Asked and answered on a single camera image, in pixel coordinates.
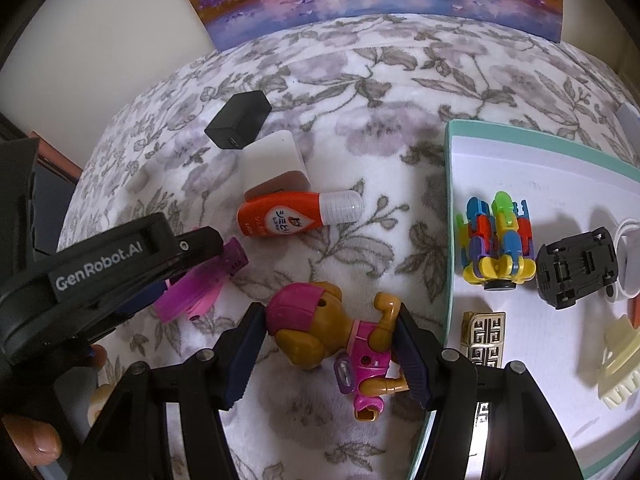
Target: pink outfit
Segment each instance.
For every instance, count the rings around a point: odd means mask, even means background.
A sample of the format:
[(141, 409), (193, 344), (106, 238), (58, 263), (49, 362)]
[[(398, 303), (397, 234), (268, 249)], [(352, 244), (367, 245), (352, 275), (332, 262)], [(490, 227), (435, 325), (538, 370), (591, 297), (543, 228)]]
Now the pink outfit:
[[(376, 323), (355, 320), (351, 327), (347, 349), (338, 355), (334, 365), (340, 391), (344, 394), (351, 392), (356, 394), (353, 399), (356, 412), (366, 408), (375, 408), (382, 412), (385, 407), (381, 397), (367, 397), (360, 393), (362, 381), (373, 377), (386, 377), (391, 362), (391, 350), (380, 353), (374, 352), (369, 347), (369, 335), (375, 328)], [(347, 381), (348, 385), (344, 381), (345, 373), (351, 376), (351, 380)]]
[[(308, 332), (324, 289), (310, 283), (292, 283), (281, 288), (266, 308), (267, 330), (275, 336), (278, 330), (290, 329)], [(344, 394), (355, 393), (353, 407), (356, 412), (374, 408), (379, 413), (385, 407), (381, 397), (367, 397), (360, 393), (360, 384), (373, 377), (386, 377), (391, 362), (391, 350), (383, 353), (369, 348), (369, 335), (376, 324), (354, 320), (345, 351), (334, 363), (335, 378)]]

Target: pink helmet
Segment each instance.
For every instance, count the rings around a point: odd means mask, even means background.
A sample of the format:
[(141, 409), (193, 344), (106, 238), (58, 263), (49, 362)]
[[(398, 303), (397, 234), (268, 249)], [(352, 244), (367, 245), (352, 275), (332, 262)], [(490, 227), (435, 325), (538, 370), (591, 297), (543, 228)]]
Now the pink helmet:
[(267, 330), (274, 336), (278, 330), (308, 332), (324, 288), (311, 283), (291, 283), (281, 288), (267, 305)]

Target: white tray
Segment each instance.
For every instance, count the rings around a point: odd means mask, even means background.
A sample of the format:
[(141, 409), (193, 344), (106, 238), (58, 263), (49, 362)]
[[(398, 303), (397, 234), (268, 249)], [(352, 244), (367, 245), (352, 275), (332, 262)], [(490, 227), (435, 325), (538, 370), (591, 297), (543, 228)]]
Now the white tray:
[[(640, 219), (640, 170), (602, 152), (549, 134), (477, 121), (447, 127), (449, 179), (449, 333), (460, 348), (462, 313), (506, 312), (502, 365), (523, 361), (556, 413), (585, 478), (638, 440), (638, 394), (609, 410), (598, 399), (596, 372), (604, 330), (626, 313), (602, 292), (556, 311), (537, 294), (535, 280), (508, 292), (485, 292), (462, 279), (460, 248), (451, 243), (456, 213), (477, 196), (489, 204), (499, 190), (526, 199), (537, 252), (542, 244), (604, 226), (613, 235), (626, 217)], [(472, 457), (467, 478), (480, 477), (482, 456)]]

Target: white eraser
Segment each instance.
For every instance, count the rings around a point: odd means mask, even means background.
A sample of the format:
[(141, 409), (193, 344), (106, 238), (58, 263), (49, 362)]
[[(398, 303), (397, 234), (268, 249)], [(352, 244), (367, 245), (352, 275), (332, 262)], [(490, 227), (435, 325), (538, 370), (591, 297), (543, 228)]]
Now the white eraser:
[(308, 191), (309, 177), (289, 130), (256, 140), (240, 153), (244, 199), (279, 191)]
[(630, 103), (622, 103), (616, 112), (616, 117), (636, 155), (640, 156), (640, 114), (638, 110)]

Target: black toy car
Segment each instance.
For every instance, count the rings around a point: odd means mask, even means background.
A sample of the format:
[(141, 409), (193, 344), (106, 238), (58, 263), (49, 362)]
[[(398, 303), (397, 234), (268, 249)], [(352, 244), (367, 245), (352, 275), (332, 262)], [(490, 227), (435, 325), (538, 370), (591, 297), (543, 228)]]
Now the black toy car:
[(542, 245), (536, 257), (538, 293), (557, 310), (612, 287), (617, 279), (616, 248), (604, 227)]

